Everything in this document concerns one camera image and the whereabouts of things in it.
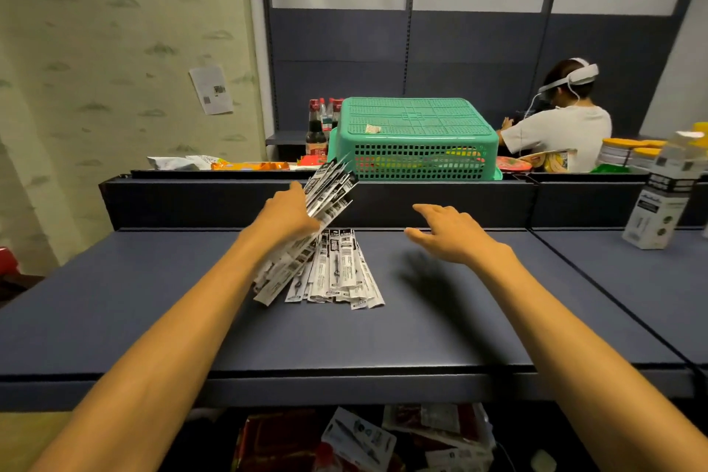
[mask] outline left hand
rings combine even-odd
[[[305,191],[297,181],[290,183],[287,191],[278,191],[269,198],[261,213],[239,238],[246,235],[268,243],[269,249],[296,239],[302,239],[319,230],[317,219],[308,216],[305,205]]]

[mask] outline black hair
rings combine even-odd
[[[571,71],[580,69],[582,66],[583,64],[581,64],[577,60],[561,60],[553,66],[553,69],[548,72],[546,78],[543,80],[543,85],[545,86],[546,84],[555,83],[557,80],[564,79],[568,76],[569,73],[571,73]],[[593,91],[594,84],[595,83],[593,82],[573,86],[573,92],[578,94],[580,99],[584,100],[590,95],[590,92]],[[560,86],[557,86],[557,88],[562,88],[562,90],[564,90],[565,92],[573,94],[573,92],[571,92],[571,90],[568,88],[567,84],[561,84]]]

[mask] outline white t-shirt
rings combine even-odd
[[[569,172],[590,172],[603,138],[612,136],[612,120],[606,110],[597,106],[571,106],[544,110],[515,126],[501,131],[504,144],[511,153],[532,149],[532,153],[548,150],[578,150],[568,164]]]

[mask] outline right hand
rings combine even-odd
[[[404,233],[441,260],[486,271],[490,267],[503,267],[509,257],[514,257],[507,244],[490,237],[468,213],[430,204],[415,204],[413,209],[426,219],[430,233],[415,228],[406,228]]]

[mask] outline vr headset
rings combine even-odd
[[[541,86],[541,88],[538,89],[538,93],[542,100],[550,102],[553,99],[553,94],[549,93],[549,91],[553,90],[555,87],[567,84],[568,88],[570,88],[572,92],[573,86],[592,83],[600,74],[600,69],[597,67],[597,64],[591,64],[583,58],[571,58],[571,60],[580,62],[583,66],[579,67],[575,71],[571,71],[567,77],[561,80]]]

